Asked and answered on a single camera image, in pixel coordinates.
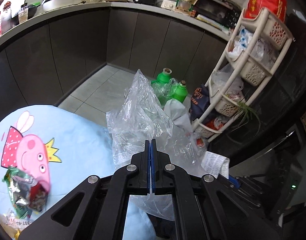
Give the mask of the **clear plastic bag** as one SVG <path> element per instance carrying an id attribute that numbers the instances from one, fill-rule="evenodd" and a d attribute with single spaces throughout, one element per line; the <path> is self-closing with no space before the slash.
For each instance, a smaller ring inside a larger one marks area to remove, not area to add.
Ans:
<path id="1" fill-rule="evenodd" d="M 129 164 L 132 155 L 144 151 L 146 140 L 156 139 L 157 150 L 168 154 L 171 163 L 197 177 L 205 174 L 193 133 L 178 128 L 166 115 L 141 71 L 134 75 L 122 106 L 107 112 L 106 121 L 116 168 Z"/>

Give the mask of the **green foil wrapper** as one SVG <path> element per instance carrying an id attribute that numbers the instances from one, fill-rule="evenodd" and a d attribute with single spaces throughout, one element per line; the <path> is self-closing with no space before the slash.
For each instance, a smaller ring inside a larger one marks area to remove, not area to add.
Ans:
<path id="1" fill-rule="evenodd" d="M 3 182 L 7 184 L 8 193 L 16 215 L 20 219 L 30 217 L 32 212 L 41 213 L 48 200 L 48 192 L 33 176 L 17 167 L 9 166 Z"/>

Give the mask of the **dark kitchen cabinets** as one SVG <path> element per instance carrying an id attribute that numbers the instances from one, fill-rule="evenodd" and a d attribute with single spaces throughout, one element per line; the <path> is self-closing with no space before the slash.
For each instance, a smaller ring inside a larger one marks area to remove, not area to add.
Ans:
<path id="1" fill-rule="evenodd" d="M 170 68 L 192 92 L 226 46 L 213 27 L 144 9 L 67 8 L 0 37 L 0 120 L 29 105 L 58 106 L 105 65 L 156 77 Z"/>

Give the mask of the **white plastic bag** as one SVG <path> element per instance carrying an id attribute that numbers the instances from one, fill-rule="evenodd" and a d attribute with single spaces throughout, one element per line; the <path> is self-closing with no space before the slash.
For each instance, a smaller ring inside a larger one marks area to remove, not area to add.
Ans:
<path id="1" fill-rule="evenodd" d="M 181 102 L 176 99 L 168 100 L 164 106 L 164 112 L 178 128 L 186 133 L 193 133 L 188 111 Z"/>

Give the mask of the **white paper receipt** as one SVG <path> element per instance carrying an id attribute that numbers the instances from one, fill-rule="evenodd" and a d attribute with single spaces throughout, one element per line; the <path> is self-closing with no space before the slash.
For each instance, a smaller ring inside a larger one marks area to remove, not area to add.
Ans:
<path id="1" fill-rule="evenodd" d="M 207 174 L 218 178 L 218 175 L 222 175 L 226 179 L 229 179 L 229 164 L 230 159 L 222 155 L 206 151 L 201 161 L 201 167 Z"/>

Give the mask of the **green bottle front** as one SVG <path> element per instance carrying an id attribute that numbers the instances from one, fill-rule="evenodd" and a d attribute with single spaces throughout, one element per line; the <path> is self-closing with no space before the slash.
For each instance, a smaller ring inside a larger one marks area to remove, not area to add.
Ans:
<path id="1" fill-rule="evenodd" d="M 179 83 L 173 85 L 171 90 L 171 98 L 183 103 L 188 95 L 186 81 L 181 80 Z"/>

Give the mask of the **green bottle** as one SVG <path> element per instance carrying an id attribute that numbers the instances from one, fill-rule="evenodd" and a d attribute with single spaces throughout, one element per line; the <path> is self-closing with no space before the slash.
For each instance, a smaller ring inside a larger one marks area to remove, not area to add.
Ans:
<path id="1" fill-rule="evenodd" d="M 162 107 L 168 100 L 169 81 L 171 80 L 172 70 L 169 68 L 163 68 L 162 72 L 157 75 L 156 80 L 151 82 L 151 86 L 154 90 L 154 94 L 157 96 Z"/>
<path id="2" fill-rule="evenodd" d="M 171 98 L 183 103 L 188 95 L 186 81 L 181 80 L 179 83 L 173 85 L 171 90 Z"/>

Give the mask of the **green bottle back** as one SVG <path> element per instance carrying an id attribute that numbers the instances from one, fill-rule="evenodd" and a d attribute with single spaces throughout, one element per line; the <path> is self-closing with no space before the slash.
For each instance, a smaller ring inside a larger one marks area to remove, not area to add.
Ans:
<path id="1" fill-rule="evenodd" d="M 172 70 L 169 68 L 163 68 L 162 72 L 157 75 L 156 80 L 151 82 L 151 86 L 154 90 L 154 94 L 157 96 L 162 107 L 168 100 L 169 81 L 171 80 Z"/>

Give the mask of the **navy shopping bag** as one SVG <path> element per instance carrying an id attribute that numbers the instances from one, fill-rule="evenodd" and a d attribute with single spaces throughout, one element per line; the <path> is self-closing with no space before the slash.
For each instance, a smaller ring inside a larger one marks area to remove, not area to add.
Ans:
<path id="1" fill-rule="evenodd" d="M 190 98 L 189 113 L 191 122 L 200 118 L 209 105 L 210 100 L 208 88 L 201 84 L 194 90 L 193 95 Z"/>

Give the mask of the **light blue cartoon tablecloth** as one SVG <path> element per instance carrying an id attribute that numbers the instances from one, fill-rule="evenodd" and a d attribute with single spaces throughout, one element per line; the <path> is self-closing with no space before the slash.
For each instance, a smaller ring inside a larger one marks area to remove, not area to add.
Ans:
<path id="1" fill-rule="evenodd" d="M 44 188 L 34 209 L 12 198 L 8 168 Z M 0 239 L 91 239 L 114 173 L 108 130 L 51 105 L 0 120 Z"/>

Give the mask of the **white plastic storage rack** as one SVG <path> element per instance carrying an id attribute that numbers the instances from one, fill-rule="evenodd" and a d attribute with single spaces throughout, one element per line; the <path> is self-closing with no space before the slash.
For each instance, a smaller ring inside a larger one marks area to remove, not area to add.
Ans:
<path id="1" fill-rule="evenodd" d="M 293 41 L 287 26 L 269 9 L 255 18 L 243 11 L 205 87 L 209 106 L 192 128 L 209 142 L 240 116 L 248 120 L 251 108 L 284 59 Z"/>

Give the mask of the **black microwave oven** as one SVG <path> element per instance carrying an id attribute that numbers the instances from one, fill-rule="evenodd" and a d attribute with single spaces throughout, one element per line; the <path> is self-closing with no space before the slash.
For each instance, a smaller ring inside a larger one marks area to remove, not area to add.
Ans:
<path id="1" fill-rule="evenodd" d="M 194 18 L 219 29 L 234 29 L 241 12 L 241 7 L 230 0 L 197 0 L 193 5 Z"/>

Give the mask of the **red gift bag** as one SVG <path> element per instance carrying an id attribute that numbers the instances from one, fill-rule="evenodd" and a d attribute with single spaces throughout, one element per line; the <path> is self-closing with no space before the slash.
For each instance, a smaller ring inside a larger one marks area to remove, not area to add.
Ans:
<path id="1" fill-rule="evenodd" d="M 267 8 L 282 22 L 286 19 L 287 0 L 249 0 L 244 17 L 256 18 L 262 8 Z"/>

